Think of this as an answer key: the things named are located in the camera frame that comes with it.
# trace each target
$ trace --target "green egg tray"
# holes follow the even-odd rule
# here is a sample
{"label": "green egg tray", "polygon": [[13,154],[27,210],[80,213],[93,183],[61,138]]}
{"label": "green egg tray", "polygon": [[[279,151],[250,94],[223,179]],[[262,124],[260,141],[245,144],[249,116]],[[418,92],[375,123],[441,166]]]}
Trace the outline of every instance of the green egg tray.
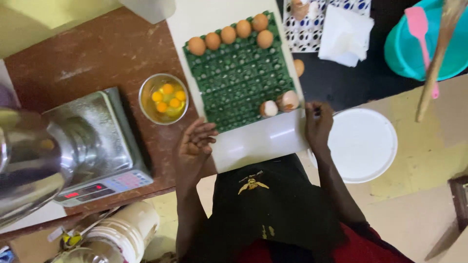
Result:
{"label": "green egg tray", "polygon": [[262,49],[257,45],[258,33],[236,38],[234,43],[215,50],[206,50],[196,56],[183,51],[193,77],[197,81],[205,114],[209,122],[217,125],[219,132],[226,132],[262,119],[260,105],[273,100],[288,90],[294,90],[285,58],[281,50],[281,37],[274,14],[263,12],[268,17],[268,30],[273,33],[273,44]]}

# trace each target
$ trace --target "bowl of egg yolks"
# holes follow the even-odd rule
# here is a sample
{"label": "bowl of egg yolks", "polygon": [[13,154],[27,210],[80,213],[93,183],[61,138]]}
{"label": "bowl of egg yolks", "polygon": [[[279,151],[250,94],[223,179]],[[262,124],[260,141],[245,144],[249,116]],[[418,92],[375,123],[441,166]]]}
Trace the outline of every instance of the bowl of egg yolks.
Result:
{"label": "bowl of egg yolks", "polygon": [[185,115],[189,106],[187,88],[173,75],[158,73],[141,85],[139,103],[145,116],[152,122],[173,124]]}

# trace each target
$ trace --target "hand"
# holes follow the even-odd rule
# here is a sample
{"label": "hand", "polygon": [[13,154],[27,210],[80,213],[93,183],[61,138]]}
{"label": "hand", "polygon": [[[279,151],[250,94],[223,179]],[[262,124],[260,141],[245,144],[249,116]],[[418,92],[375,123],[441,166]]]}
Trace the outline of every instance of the hand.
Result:
{"label": "hand", "polygon": [[201,167],[211,155],[209,143],[215,143],[211,136],[219,134],[214,123],[204,123],[201,117],[184,131],[177,149],[175,183],[185,189],[196,187]]}
{"label": "hand", "polygon": [[326,102],[307,102],[306,122],[306,139],[312,152],[318,157],[329,154],[328,137],[333,125],[333,109]]}

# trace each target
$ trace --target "person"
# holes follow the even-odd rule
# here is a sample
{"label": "person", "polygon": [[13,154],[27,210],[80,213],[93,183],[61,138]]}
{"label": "person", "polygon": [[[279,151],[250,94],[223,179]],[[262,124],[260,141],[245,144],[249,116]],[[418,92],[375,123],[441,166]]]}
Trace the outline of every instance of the person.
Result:
{"label": "person", "polygon": [[331,158],[333,110],[306,103],[305,137],[320,187],[295,154],[219,174],[207,218],[196,185],[218,135],[200,118],[177,152],[176,196],[180,262],[412,262],[383,241],[348,192]]}

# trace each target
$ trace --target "digital kitchen scale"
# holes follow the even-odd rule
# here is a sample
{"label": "digital kitchen scale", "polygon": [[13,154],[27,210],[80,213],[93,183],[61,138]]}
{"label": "digital kitchen scale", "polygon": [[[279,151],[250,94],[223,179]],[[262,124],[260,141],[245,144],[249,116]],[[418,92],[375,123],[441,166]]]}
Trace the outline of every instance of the digital kitchen scale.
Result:
{"label": "digital kitchen scale", "polygon": [[54,201],[81,205],[153,183],[122,107],[118,88],[91,93],[44,113],[74,145],[78,166]]}

